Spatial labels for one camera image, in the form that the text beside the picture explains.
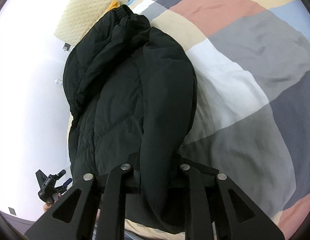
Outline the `person left hand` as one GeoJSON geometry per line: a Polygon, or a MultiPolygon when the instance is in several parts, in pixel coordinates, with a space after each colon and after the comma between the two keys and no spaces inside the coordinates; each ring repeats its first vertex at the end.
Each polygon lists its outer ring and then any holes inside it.
{"type": "MultiPolygon", "coordinates": [[[[61,198],[61,196],[62,195],[60,193],[58,193],[58,195],[56,196],[56,198],[54,200],[54,203],[56,203],[61,198]]],[[[43,205],[43,211],[47,212],[52,206],[53,206],[53,204],[51,204],[51,203],[45,203],[43,205]]]]}

